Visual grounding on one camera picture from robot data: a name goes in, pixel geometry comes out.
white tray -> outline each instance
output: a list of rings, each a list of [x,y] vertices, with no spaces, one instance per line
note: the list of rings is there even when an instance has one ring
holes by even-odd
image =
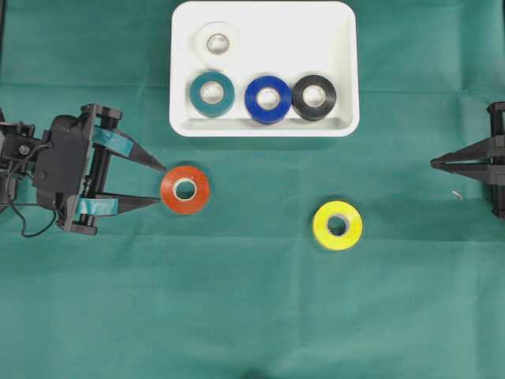
[[[189,100],[189,86],[209,70],[197,54],[198,31],[213,21],[232,25],[240,50],[219,71],[235,87],[235,103],[220,118],[205,118]],[[247,85],[274,75],[291,88],[305,75],[326,77],[337,103],[323,120],[308,122],[293,108],[281,122],[253,121],[244,105]],[[187,137],[344,137],[359,123],[356,19],[341,2],[185,2],[172,16],[170,125]]]

tape roll center hole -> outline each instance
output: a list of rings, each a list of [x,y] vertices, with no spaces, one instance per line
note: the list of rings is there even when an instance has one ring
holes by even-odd
[[[196,184],[190,178],[181,178],[174,183],[174,196],[179,201],[190,201],[196,196]]]
[[[224,97],[224,88],[217,81],[208,81],[200,89],[200,97],[207,104],[217,104]]]
[[[275,88],[265,87],[262,88],[256,95],[256,102],[261,109],[271,111],[279,105],[281,102],[281,96]]]
[[[208,37],[207,49],[214,55],[224,54],[230,49],[230,40],[224,34],[215,33]]]
[[[311,84],[303,90],[301,98],[307,107],[318,108],[326,101],[326,91],[319,85]]]
[[[328,220],[328,230],[336,237],[342,237],[349,230],[349,220],[344,215],[333,215]]]

tape roll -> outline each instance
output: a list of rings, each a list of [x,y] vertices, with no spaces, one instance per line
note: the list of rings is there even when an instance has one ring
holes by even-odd
[[[258,101],[258,95],[263,90],[276,92],[277,103],[272,108],[264,108]],[[245,106],[251,118],[262,124],[273,124],[281,121],[291,108],[291,90],[278,77],[258,77],[245,90]]]
[[[183,182],[194,186],[194,194],[183,199],[177,195],[177,188]],[[211,196],[207,176],[193,166],[179,166],[170,170],[161,182],[161,198],[165,205],[179,215],[193,215],[201,211]]]
[[[334,235],[328,226],[331,218],[344,221],[346,228],[341,235]],[[312,231],[316,240],[329,250],[346,250],[353,247],[363,233],[361,215],[351,204],[345,201],[331,201],[323,205],[314,215]]]
[[[305,120],[325,118],[335,106],[337,92],[333,84],[319,75],[300,79],[293,88],[293,108]]]
[[[222,116],[234,105],[235,89],[231,80],[217,71],[198,76],[189,89],[189,98],[196,110],[209,118]]]
[[[210,68],[229,65],[238,56],[239,50],[239,35],[226,22],[211,22],[196,34],[196,52]]]

green fabric surface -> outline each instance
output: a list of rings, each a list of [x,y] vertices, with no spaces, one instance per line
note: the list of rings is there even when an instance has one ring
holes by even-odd
[[[5,378],[503,378],[505,223],[429,160],[489,136],[503,100],[501,0],[355,0],[361,123],[345,138],[187,138],[168,124],[170,0],[8,0],[0,106],[37,125],[97,102],[167,167],[211,180],[163,204],[19,235],[0,215]],[[112,159],[106,190],[157,196]],[[452,190],[463,194],[458,201]],[[24,183],[21,201],[35,191]],[[325,201],[361,212],[353,249],[312,238]],[[51,219],[23,209],[34,231]]]

blue tape roll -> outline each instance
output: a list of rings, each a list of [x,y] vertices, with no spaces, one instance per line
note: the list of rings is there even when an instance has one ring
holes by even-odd
[[[200,94],[202,87],[209,82],[215,81],[223,87],[223,98],[215,104],[206,103]],[[235,89],[231,80],[227,76],[216,71],[209,71],[201,74],[191,84],[189,98],[198,112],[209,118],[222,116],[230,110],[235,101]]]
[[[263,88],[273,88],[280,96],[277,107],[265,110],[258,104],[257,96]],[[262,124],[273,124],[281,121],[291,107],[291,90],[278,77],[258,77],[245,90],[245,106],[253,120]]]

